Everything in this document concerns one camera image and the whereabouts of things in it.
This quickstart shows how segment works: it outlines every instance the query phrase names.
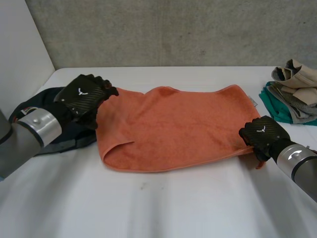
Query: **teal towel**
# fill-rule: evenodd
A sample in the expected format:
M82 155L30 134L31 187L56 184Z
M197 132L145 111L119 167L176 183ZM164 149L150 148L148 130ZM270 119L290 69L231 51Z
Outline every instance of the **teal towel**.
M293 120L291 117L291 114L288 110L288 108L280 102L278 99L276 99L267 89L267 86L270 86L271 82L268 82L266 86L263 88L261 93L259 94L259 97L263 101L266 109L268 110L269 114L275 121L284 122L293 124ZM304 123L304 125L316 125L317 126L317 120L310 121L307 123Z

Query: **white table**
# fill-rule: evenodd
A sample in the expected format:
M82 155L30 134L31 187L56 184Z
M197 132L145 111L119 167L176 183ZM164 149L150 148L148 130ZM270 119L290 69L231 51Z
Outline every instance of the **white table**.
M239 85L258 97L273 67L66 68L41 90L79 74L147 92L157 86L216 91ZM317 148L317 127L282 124ZM96 144L32 158L0 183L1 238L314 238L317 204L270 160L251 155L159 174L106 168Z

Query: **gray robot arm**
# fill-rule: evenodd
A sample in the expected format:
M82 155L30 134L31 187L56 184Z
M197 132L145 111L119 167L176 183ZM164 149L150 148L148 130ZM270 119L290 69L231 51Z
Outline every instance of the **gray robot arm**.
M81 74L57 94L53 103L16 123L10 124L0 111L0 180L61 135L71 121L96 129L97 109L111 95L119 93L108 80Z
M61 132L58 120L44 109L36 109L13 124L0 111L0 180L17 170Z
M317 202L317 154L291 141L287 131L268 116L245 124L239 135L253 146L256 157L264 162L273 158L277 166Z
M270 155L277 166L317 202L317 154L292 141L272 144Z

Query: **logo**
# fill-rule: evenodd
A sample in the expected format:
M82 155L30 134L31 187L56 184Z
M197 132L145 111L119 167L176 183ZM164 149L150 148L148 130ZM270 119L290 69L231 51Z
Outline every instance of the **logo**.
M78 95L87 95L88 93L83 93L82 91L80 91L80 88L78 88Z
M265 132L265 126L262 130L257 130L257 132Z

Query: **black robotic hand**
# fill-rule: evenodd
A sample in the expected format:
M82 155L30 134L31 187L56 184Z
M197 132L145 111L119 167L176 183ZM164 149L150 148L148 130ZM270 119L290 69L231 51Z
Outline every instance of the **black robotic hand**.
M81 74L56 95L54 102L69 109L72 121L96 129L98 107L111 95L118 96L119 93L108 80Z
M260 161L272 157L270 148L275 142L291 142L290 136L276 121L268 116L257 118L245 124L239 130L239 135L246 145L254 147L254 152Z

